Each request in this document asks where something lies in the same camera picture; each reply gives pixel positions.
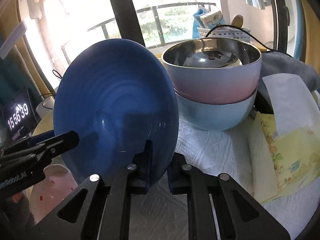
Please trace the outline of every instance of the metal screw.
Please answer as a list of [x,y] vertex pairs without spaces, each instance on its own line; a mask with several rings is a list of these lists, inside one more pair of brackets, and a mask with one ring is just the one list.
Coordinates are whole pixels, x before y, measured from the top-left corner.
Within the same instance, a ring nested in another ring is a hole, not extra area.
[[226,180],[230,179],[230,176],[228,174],[226,174],[226,173],[221,173],[220,174],[220,179],[226,181]]
[[91,181],[97,181],[99,179],[99,175],[98,174],[92,174],[89,179]]
[[185,171],[190,171],[192,168],[192,166],[190,164],[183,164],[182,165],[182,169]]
[[137,168],[137,165],[135,165],[134,163],[130,163],[127,165],[127,169],[130,171],[134,171]]

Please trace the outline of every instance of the gray cloth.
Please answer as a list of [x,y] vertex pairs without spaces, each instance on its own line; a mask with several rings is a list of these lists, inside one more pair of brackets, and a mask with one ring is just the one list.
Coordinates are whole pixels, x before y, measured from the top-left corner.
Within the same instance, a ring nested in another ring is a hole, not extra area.
[[280,52],[262,53],[262,67],[258,82],[258,91],[270,106],[270,97],[266,85],[262,81],[262,77],[279,73],[290,73],[300,76],[310,91],[320,88],[320,77],[312,66],[306,65]]

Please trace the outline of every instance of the railing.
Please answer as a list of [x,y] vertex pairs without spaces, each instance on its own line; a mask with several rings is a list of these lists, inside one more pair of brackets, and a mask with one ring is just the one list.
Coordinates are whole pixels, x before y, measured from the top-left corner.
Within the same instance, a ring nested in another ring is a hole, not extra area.
[[[163,32],[162,32],[162,28],[161,28],[161,23],[160,23],[160,19],[159,19],[159,15],[158,15],[158,9],[161,9],[161,8],[168,8],[168,7],[176,7],[176,6],[187,6],[187,5],[201,5],[202,7],[205,7],[205,5],[208,5],[209,6],[209,11],[211,11],[211,5],[213,6],[216,6],[215,3],[209,3],[209,2],[184,2],[184,3],[170,3],[170,4],[163,4],[163,5],[157,5],[157,6],[152,6],[152,7],[147,7],[147,8],[143,8],[143,9],[139,9],[136,11],[136,13],[142,13],[142,12],[147,12],[147,11],[152,11],[153,13],[153,16],[155,18],[155,22],[156,22],[156,27],[157,27],[157,30],[158,30],[158,34],[159,34],[159,38],[160,38],[160,42],[161,42],[161,46],[164,46],[166,44],[169,44],[169,43],[166,43],[164,41],[164,36],[163,36]],[[94,29],[97,29],[97,28],[101,28],[102,31],[103,31],[103,34],[104,34],[104,37],[105,39],[109,39],[109,34],[108,34],[108,31],[107,31],[107,28],[106,28],[106,24],[108,23],[111,23],[111,22],[114,22],[116,20],[116,18],[112,18],[112,19],[109,19],[107,21],[104,21],[102,23],[99,23],[93,27],[91,27],[90,29],[87,30],[87,32],[89,31],[92,31]],[[62,49],[62,52],[68,62],[68,64],[70,64],[70,60],[68,58],[68,55],[66,53],[66,50],[65,50],[65,45],[67,43],[65,43],[64,45],[61,46],[61,49]]]

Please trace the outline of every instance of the clock display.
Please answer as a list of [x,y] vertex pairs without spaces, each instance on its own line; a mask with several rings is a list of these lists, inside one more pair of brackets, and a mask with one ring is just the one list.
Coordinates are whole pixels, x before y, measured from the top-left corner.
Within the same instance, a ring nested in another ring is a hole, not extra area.
[[26,87],[6,104],[2,115],[12,141],[25,137],[37,126]]

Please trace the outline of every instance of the white plastic basket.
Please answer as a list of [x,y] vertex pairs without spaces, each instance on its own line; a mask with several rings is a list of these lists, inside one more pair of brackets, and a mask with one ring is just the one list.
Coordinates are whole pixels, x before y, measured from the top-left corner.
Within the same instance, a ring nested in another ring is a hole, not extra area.
[[[200,38],[204,38],[207,33],[210,31],[210,29],[204,29],[204,28],[198,28]],[[221,27],[218,29],[215,29],[213,32],[209,35],[210,38],[214,37],[224,37],[224,38],[233,38],[238,39],[241,41],[245,41],[250,43],[250,36],[238,29],[229,28],[229,27]]]

